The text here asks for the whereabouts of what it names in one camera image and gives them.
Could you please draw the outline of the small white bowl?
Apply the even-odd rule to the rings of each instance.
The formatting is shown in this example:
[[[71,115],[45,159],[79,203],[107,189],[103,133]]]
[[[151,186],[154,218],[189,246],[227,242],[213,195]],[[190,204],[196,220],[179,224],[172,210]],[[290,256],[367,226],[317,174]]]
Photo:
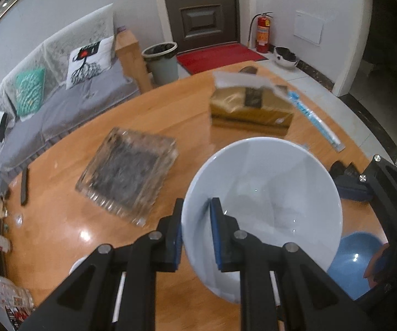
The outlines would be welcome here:
[[[209,202],[265,244],[294,242],[324,271],[340,244],[343,213],[332,177],[312,153],[287,140],[239,140],[213,154],[189,184],[181,215],[187,258],[216,296],[240,301],[240,275],[218,270]]]

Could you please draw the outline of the black rolled bag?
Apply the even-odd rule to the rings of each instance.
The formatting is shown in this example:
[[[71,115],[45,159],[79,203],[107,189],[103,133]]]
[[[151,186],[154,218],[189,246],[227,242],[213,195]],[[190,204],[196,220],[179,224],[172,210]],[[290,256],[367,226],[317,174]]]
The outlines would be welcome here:
[[[345,165],[342,161],[336,161],[332,164],[329,170],[329,174],[333,179],[338,178],[339,176],[348,176],[348,177],[356,177],[358,178],[360,173],[354,165],[354,163],[349,163]]]

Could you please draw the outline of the blue wrapped stick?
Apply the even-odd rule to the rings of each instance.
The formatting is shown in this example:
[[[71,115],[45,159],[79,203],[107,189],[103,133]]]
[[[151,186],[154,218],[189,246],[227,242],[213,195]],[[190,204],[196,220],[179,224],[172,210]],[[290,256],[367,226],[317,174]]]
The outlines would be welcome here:
[[[294,91],[288,91],[288,98],[296,109],[301,112],[306,119],[319,131],[319,133],[329,142],[337,153],[345,149],[345,145],[340,141],[339,137],[312,111],[302,100],[299,94]]]

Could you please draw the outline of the blue plate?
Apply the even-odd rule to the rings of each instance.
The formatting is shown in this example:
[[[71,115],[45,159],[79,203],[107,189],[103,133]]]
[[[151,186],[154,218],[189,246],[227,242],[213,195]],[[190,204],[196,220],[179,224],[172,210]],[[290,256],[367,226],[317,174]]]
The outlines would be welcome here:
[[[364,272],[371,258],[384,246],[375,235],[354,232],[340,240],[327,273],[353,299],[370,290]]]

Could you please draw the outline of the glass ashtray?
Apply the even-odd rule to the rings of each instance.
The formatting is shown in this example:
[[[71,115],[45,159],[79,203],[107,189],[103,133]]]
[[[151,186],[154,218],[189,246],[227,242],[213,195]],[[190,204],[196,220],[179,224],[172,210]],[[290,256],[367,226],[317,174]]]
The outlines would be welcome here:
[[[75,189],[108,213],[144,226],[177,157],[174,138],[115,127]]]

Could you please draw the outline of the black remote control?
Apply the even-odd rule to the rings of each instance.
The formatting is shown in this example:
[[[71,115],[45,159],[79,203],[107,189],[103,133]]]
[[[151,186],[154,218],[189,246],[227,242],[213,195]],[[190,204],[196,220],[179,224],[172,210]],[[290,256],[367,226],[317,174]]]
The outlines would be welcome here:
[[[25,206],[28,200],[28,177],[29,177],[29,168],[26,167],[21,174],[21,206]]]

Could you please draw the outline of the gold tissue box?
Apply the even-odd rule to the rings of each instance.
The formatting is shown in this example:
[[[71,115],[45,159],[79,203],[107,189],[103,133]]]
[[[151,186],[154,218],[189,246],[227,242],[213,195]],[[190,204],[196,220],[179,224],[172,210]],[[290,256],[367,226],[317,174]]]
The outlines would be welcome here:
[[[236,73],[213,73],[214,92],[209,99],[215,126],[284,137],[293,121],[287,88],[260,76],[246,66]]]

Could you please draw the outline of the white helmet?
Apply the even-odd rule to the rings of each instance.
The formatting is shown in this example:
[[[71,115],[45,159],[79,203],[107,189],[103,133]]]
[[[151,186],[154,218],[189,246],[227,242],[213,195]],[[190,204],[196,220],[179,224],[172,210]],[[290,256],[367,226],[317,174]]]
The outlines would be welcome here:
[[[276,46],[274,48],[273,54],[275,58],[275,63],[284,68],[291,69],[296,67],[299,63],[299,59],[296,57],[296,55],[286,47]]]

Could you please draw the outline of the red fire extinguisher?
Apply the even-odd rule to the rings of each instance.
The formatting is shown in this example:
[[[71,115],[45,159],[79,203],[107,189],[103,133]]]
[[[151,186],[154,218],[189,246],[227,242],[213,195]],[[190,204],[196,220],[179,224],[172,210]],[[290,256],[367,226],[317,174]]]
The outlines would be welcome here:
[[[248,43],[251,42],[253,25],[255,24],[255,50],[257,53],[265,54],[270,46],[270,26],[272,23],[272,11],[262,12],[254,15],[249,25]]]

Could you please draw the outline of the red door mat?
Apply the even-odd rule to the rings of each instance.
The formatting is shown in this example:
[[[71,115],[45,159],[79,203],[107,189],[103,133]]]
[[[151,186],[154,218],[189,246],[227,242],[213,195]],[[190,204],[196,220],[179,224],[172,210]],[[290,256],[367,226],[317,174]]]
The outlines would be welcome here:
[[[178,63],[191,75],[245,61],[264,61],[267,58],[240,43],[228,43],[182,52]]]

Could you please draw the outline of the teal cushion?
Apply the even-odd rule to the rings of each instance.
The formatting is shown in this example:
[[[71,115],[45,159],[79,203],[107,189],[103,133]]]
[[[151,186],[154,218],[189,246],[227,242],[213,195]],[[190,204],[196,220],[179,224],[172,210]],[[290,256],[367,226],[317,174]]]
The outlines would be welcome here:
[[[19,73],[15,79],[15,107],[18,117],[35,114],[44,98],[45,69],[38,68]]]

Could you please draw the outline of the grey sofa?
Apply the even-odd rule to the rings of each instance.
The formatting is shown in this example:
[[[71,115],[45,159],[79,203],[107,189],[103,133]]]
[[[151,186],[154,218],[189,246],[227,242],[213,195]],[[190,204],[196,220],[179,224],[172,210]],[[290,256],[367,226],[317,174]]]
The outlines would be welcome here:
[[[140,95],[135,80],[125,76],[114,56],[112,66],[67,90],[70,53],[114,36],[113,6],[108,4],[72,22],[26,56],[0,84],[0,111],[9,115],[0,148],[0,195],[31,162],[65,136],[105,111]],[[45,69],[44,98],[35,113],[18,117],[15,79],[19,73]]]

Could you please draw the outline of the dark grey door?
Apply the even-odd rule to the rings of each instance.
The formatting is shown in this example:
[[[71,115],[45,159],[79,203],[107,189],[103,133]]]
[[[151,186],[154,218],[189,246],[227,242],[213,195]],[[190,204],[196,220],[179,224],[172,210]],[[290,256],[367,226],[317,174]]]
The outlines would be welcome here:
[[[237,42],[238,0],[165,0],[169,25],[180,52]]]

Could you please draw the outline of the white tree-print cushion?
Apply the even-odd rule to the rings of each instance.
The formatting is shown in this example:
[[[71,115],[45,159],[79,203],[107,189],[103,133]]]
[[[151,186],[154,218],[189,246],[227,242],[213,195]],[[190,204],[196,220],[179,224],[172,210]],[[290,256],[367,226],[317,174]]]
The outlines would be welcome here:
[[[114,36],[79,47],[70,53],[65,81],[69,90],[112,66]]]

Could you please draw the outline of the wooden side table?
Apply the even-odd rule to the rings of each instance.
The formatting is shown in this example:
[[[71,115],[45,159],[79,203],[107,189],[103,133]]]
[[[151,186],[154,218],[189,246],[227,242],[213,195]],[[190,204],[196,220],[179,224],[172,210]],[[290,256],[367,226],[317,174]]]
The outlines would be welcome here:
[[[131,30],[124,30],[116,35],[116,57],[119,59],[125,76],[133,78],[140,92],[152,89],[149,73],[141,54],[140,44]]]

